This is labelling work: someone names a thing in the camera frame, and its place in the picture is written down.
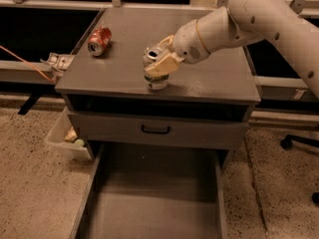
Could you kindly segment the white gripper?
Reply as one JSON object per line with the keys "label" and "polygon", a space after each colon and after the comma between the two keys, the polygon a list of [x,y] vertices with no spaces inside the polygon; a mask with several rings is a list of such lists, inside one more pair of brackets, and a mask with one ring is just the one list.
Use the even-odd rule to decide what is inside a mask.
{"label": "white gripper", "polygon": [[197,20],[183,25],[174,35],[165,37],[159,43],[166,49],[173,49],[175,53],[168,53],[145,67],[145,72],[152,78],[177,71],[181,62],[196,64],[210,56],[199,37]]}

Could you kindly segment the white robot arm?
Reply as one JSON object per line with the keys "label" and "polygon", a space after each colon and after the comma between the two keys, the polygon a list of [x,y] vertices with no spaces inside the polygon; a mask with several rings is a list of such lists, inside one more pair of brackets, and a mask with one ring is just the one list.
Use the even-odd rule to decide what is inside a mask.
{"label": "white robot arm", "polygon": [[211,13],[181,26],[146,48],[144,70],[152,79],[182,63],[196,64],[210,54],[266,40],[319,98],[319,29],[284,0],[228,0]]}

